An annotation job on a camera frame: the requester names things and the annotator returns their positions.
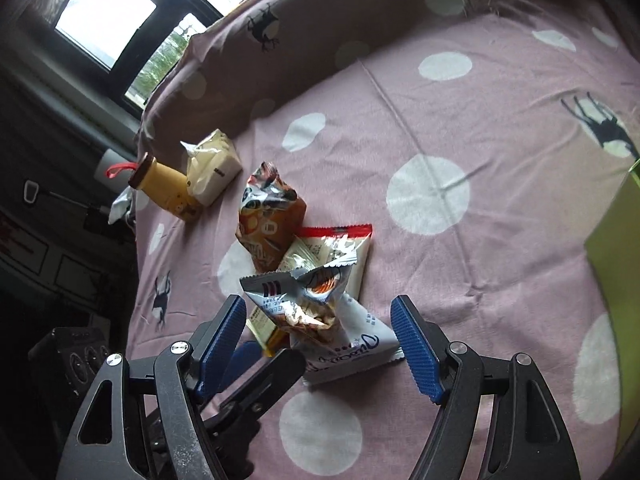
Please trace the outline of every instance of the metal bolt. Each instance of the metal bolt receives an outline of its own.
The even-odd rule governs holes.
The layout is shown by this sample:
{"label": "metal bolt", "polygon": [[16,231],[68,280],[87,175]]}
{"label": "metal bolt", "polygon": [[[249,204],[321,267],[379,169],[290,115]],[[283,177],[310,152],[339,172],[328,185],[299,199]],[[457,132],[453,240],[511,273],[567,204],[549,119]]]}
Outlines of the metal bolt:
{"label": "metal bolt", "polygon": [[529,366],[531,364],[531,357],[526,354],[520,353],[516,355],[516,361],[523,366]]}
{"label": "metal bolt", "polygon": [[466,354],[466,351],[469,350],[469,348],[460,341],[454,341],[449,345],[449,348],[454,354]]}
{"label": "metal bolt", "polygon": [[109,366],[117,366],[122,362],[122,356],[120,354],[111,354],[107,357],[107,364]]}
{"label": "metal bolt", "polygon": [[184,354],[189,349],[189,343],[186,341],[178,341],[171,345],[172,354]]}

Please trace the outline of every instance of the pink fabric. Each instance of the pink fabric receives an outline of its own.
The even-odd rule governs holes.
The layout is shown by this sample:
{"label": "pink fabric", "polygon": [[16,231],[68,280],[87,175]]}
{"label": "pink fabric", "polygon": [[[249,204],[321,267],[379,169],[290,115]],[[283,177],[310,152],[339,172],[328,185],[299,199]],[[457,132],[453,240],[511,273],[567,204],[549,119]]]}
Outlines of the pink fabric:
{"label": "pink fabric", "polygon": [[[638,142],[640,68],[595,0],[463,1],[459,14],[443,16],[425,0],[249,0],[191,40],[144,113],[140,152],[180,168],[180,140],[197,142],[220,128],[234,136],[244,171],[194,225],[138,200],[140,287],[127,356],[156,354],[216,313],[225,299],[218,271],[235,240],[244,183],[271,160],[305,199],[306,225],[372,222],[360,300],[380,319],[389,323],[391,300],[408,294],[450,340],[499,358],[529,353],[564,417],[582,477],[595,479],[613,457],[618,414],[601,421],[576,408],[578,354],[606,311],[582,244],[632,159],[604,150],[560,99],[573,109],[573,97],[585,103],[589,92]],[[453,12],[447,5],[435,8]],[[265,9],[279,19],[279,43],[263,52],[248,23]],[[559,34],[538,34],[547,43],[533,34],[549,30]],[[350,48],[362,56],[338,71],[349,41],[361,42]],[[364,56],[362,44],[371,54]],[[423,64],[443,52],[462,54],[472,66],[458,75],[468,68],[462,57],[437,70]],[[291,123],[310,114],[314,121],[324,115],[324,127],[307,147],[289,151]],[[421,168],[417,175],[435,194],[408,229],[394,186],[412,160],[409,170]],[[449,163],[462,179],[450,177]],[[434,229],[424,227],[430,216],[452,225],[426,233]],[[156,277],[167,273],[162,325],[151,310]],[[252,478],[335,474],[283,444],[289,429],[280,417],[304,390],[297,384],[261,419]],[[360,423],[362,448],[336,478],[409,476],[437,408],[419,394],[404,362],[312,395],[339,399]],[[483,401],[465,479],[477,477],[489,413]],[[342,438],[335,435],[338,447],[327,450],[337,458],[327,461],[344,459]]]}

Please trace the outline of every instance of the blue gripper pad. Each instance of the blue gripper pad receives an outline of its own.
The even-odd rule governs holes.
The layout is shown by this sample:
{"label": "blue gripper pad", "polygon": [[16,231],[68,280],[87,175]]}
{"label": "blue gripper pad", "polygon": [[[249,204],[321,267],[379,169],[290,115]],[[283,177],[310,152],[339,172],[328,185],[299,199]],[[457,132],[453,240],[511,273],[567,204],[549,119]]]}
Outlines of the blue gripper pad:
{"label": "blue gripper pad", "polygon": [[245,322],[246,305],[238,296],[200,360],[200,377],[193,389],[193,393],[200,402],[210,399],[219,392]]}
{"label": "blue gripper pad", "polygon": [[229,366],[220,381],[217,393],[224,392],[231,384],[235,383],[242,374],[255,365],[262,357],[262,347],[257,341],[242,343],[231,356]]}
{"label": "blue gripper pad", "polygon": [[391,303],[391,326],[420,393],[429,396],[431,402],[439,404],[444,388],[440,383],[438,360],[431,352],[414,316],[400,298],[395,298]]}

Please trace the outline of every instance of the tree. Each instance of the tree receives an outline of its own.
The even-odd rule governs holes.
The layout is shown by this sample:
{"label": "tree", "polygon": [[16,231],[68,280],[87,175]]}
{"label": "tree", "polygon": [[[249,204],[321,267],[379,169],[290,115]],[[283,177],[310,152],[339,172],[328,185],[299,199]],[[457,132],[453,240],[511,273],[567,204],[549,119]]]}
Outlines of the tree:
{"label": "tree", "polygon": [[192,35],[193,31],[190,28],[182,32],[174,30],[162,42],[133,82],[132,86],[140,97],[149,98],[151,92],[178,62]]}

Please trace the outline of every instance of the window frame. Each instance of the window frame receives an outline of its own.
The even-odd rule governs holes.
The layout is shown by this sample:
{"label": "window frame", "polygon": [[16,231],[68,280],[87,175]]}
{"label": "window frame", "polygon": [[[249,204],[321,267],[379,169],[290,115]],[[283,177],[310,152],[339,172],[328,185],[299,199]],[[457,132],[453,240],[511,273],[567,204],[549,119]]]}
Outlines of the window frame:
{"label": "window frame", "polygon": [[19,19],[20,26],[66,70],[137,119],[142,116],[142,109],[126,97],[126,92],[162,42],[189,13],[205,27],[223,17],[207,0],[151,0],[156,8],[133,34],[109,70],[56,29],[68,1],[64,1],[51,24],[28,7]]}

